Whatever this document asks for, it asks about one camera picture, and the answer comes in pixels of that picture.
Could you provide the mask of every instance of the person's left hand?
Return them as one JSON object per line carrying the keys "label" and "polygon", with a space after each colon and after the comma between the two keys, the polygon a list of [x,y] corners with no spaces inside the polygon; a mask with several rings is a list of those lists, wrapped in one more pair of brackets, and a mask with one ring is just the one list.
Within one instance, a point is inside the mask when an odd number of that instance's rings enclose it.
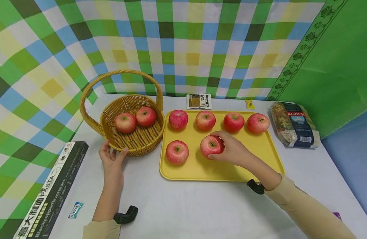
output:
{"label": "person's left hand", "polygon": [[128,152],[128,148],[124,148],[117,156],[117,151],[113,149],[110,152],[109,140],[105,140],[98,154],[100,155],[104,166],[104,184],[117,184],[122,187],[124,184],[124,176],[122,174],[122,163]]}

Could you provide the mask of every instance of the green plaid backdrop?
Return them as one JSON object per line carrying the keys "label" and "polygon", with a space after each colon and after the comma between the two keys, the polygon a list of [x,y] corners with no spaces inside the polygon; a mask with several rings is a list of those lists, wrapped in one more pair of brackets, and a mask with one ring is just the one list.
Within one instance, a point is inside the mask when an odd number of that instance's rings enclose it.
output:
{"label": "green plaid backdrop", "polygon": [[[0,238],[12,238],[82,121],[97,75],[166,96],[264,100],[325,0],[0,0]],[[155,94],[116,75],[102,93]]]}

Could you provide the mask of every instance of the floral border pattern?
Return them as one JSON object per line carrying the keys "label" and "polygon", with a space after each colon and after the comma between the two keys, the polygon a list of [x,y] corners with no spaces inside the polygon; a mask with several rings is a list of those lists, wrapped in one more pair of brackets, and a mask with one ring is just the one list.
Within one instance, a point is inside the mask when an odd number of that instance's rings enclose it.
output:
{"label": "floral border pattern", "polygon": [[348,0],[327,0],[274,83],[266,100],[275,101],[279,98],[302,66],[311,50],[331,24],[332,20],[334,20],[347,1]]}

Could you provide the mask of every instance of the red apple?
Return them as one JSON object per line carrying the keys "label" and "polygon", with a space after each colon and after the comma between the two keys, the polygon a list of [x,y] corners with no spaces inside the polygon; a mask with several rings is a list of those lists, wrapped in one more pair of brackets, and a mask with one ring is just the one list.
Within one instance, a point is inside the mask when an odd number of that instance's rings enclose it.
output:
{"label": "red apple", "polygon": [[252,114],[248,120],[246,127],[251,133],[260,134],[265,132],[270,126],[269,119],[260,113]]}
{"label": "red apple", "polygon": [[218,136],[206,136],[202,139],[201,144],[199,145],[199,149],[201,150],[201,154],[209,159],[210,154],[220,154],[225,149],[223,144],[223,140]]}
{"label": "red apple", "polygon": [[189,116],[185,111],[180,109],[172,111],[169,115],[169,123],[175,130],[183,130],[186,127],[188,121]]}
{"label": "red apple", "polygon": [[195,124],[199,130],[208,131],[215,125],[215,115],[210,111],[201,111],[195,118]]}
{"label": "red apple", "polygon": [[223,127],[226,131],[231,133],[238,132],[244,126],[244,118],[241,114],[230,112],[225,115],[223,119]]}
{"label": "red apple", "polygon": [[131,133],[136,129],[136,118],[130,113],[122,113],[114,121],[116,129],[121,133]]}
{"label": "red apple", "polygon": [[148,106],[140,108],[136,113],[136,120],[139,125],[143,127],[152,126],[156,119],[157,115],[155,114],[155,111]]}
{"label": "red apple", "polygon": [[173,165],[184,164],[189,157],[189,148],[182,141],[176,140],[168,144],[166,159]]}

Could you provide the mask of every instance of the agnesi pasta package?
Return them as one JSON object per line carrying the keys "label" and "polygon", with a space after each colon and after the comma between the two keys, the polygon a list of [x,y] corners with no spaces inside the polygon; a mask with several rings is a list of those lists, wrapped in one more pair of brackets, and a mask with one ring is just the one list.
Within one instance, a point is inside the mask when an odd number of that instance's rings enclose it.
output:
{"label": "agnesi pasta package", "polygon": [[301,105],[276,101],[271,115],[280,141],[289,147],[316,148],[319,132]]}

